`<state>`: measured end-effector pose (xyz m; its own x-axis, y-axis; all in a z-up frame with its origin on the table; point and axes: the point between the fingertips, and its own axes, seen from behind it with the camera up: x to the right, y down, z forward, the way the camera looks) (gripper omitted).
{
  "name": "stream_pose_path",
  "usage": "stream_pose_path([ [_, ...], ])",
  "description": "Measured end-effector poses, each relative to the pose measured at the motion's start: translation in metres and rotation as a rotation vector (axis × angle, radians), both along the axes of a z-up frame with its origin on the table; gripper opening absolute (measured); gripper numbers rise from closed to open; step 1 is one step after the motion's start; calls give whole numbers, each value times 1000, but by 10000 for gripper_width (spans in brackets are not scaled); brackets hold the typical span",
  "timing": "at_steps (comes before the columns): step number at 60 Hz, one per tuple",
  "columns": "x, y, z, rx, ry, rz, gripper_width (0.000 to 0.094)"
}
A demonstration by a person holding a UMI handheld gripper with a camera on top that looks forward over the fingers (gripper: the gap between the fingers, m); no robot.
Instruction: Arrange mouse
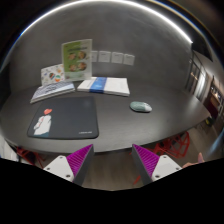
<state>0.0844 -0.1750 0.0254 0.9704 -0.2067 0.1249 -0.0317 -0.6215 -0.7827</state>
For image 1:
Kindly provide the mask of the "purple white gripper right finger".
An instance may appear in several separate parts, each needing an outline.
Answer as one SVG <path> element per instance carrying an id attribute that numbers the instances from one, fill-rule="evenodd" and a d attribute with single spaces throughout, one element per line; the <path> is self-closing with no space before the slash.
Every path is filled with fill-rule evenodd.
<path id="1" fill-rule="evenodd" d="M 136 144 L 132 145 L 131 155 L 144 185 L 181 170 L 181 167 L 168 155 L 158 156 Z"/>

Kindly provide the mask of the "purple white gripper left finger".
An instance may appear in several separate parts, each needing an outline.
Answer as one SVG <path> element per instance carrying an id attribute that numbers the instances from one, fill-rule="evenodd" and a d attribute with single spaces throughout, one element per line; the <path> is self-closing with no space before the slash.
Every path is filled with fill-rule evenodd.
<path id="1" fill-rule="evenodd" d="M 92 144 L 68 155 L 59 155 L 44 170 L 81 186 L 94 155 Z"/>

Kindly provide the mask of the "person's hand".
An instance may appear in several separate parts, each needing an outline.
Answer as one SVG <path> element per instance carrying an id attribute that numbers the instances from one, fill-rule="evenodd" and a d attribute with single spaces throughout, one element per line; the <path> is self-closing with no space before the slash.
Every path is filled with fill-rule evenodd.
<path id="1" fill-rule="evenodd" d="M 196 161 L 195 163 L 187 162 L 186 164 L 184 164 L 184 165 L 182 166 L 182 168 L 187 168 L 187 167 L 189 167 L 189 166 L 197 165 L 197 164 L 204 163 L 204 162 L 205 162 L 205 160 L 204 160 L 204 158 L 203 158 L 202 153 L 200 152 L 200 153 L 198 154 L 198 159 L 197 159 L 197 161 Z"/>

